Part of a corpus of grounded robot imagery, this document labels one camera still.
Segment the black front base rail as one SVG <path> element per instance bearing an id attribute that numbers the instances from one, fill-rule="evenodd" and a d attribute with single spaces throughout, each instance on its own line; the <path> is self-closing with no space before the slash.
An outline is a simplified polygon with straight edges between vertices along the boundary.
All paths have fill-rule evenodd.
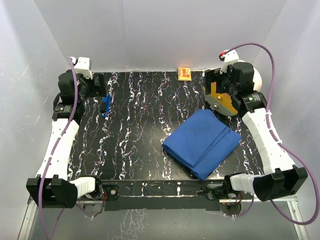
<path id="1" fill-rule="evenodd" d="M 102 204 L 105 211 L 204 209 L 219 211 L 223 203 L 250 201 L 245 193 L 227 193 L 223 181 L 187 180 L 97 180 L 92 199 L 85 204 Z"/>

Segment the white cylindrical drawer container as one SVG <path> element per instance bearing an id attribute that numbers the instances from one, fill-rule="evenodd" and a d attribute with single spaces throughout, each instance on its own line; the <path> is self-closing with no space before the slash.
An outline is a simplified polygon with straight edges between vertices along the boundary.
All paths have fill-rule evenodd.
<path id="1" fill-rule="evenodd" d="M 230 117 L 235 115 L 243 117 L 247 112 L 253 113 L 256 109 L 265 108 L 267 101 L 255 88 L 254 66 L 244 61 L 238 61 L 229 66 L 240 68 L 240 89 L 237 99 L 219 90 L 220 77 L 217 76 L 216 82 L 211 83 L 211 94 L 205 94 L 205 86 L 203 88 L 206 102 L 220 114 Z"/>

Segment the small orange circuit board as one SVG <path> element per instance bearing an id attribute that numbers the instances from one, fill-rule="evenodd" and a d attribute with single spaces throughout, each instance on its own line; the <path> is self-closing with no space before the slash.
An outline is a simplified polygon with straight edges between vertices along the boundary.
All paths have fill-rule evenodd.
<path id="1" fill-rule="evenodd" d="M 192 80 L 191 69 L 187 67 L 179 67 L 177 69 L 177 79 L 180 82 L 189 82 Z"/>

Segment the small blue plastic tool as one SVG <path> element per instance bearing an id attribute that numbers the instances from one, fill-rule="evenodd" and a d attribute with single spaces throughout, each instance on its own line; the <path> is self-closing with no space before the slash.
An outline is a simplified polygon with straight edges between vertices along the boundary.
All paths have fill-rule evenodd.
<path id="1" fill-rule="evenodd" d="M 109 111 L 110 111 L 110 104 L 111 104 L 111 95 L 107 94 L 107 96 L 102 98 L 102 102 L 100 105 L 100 115 L 103 118 L 108 118 Z"/>

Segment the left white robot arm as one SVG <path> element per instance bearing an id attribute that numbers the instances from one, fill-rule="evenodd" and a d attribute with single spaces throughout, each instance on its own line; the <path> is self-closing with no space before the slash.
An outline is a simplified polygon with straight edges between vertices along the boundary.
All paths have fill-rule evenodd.
<path id="1" fill-rule="evenodd" d="M 58 77 L 59 93 L 53 101 L 52 130 L 41 167 L 28 178 L 26 189 L 38 207 L 72 209 L 83 196 L 93 200 L 103 195 L 100 179 L 93 175 L 68 179 L 71 148 L 79 130 L 88 98 L 107 97 L 105 77 L 85 77 L 67 70 Z"/>

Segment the blue surgical drape cloth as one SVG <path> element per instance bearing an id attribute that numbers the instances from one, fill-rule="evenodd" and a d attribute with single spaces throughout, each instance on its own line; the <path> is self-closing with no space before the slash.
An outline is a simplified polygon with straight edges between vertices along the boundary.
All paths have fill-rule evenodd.
<path id="1" fill-rule="evenodd" d="M 240 144 L 210 109 L 198 109 L 162 143 L 164 150 L 204 181 Z"/>

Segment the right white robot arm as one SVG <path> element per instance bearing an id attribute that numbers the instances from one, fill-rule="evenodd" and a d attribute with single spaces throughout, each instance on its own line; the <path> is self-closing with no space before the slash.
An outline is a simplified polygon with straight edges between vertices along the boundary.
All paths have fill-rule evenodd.
<path id="1" fill-rule="evenodd" d="M 225 177 L 222 190 L 230 199 L 240 192 L 256 195 L 262 202 L 292 196 L 308 177 L 307 170 L 297 167 L 280 147 L 280 139 L 273 138 L 276 130 L 261 87 L 261 75 L 249 62 L 236 60 L 204 72 L 206 102 L 221 115 L 241 118 L 263 164 L 263 175 L 234 173 Z"/>

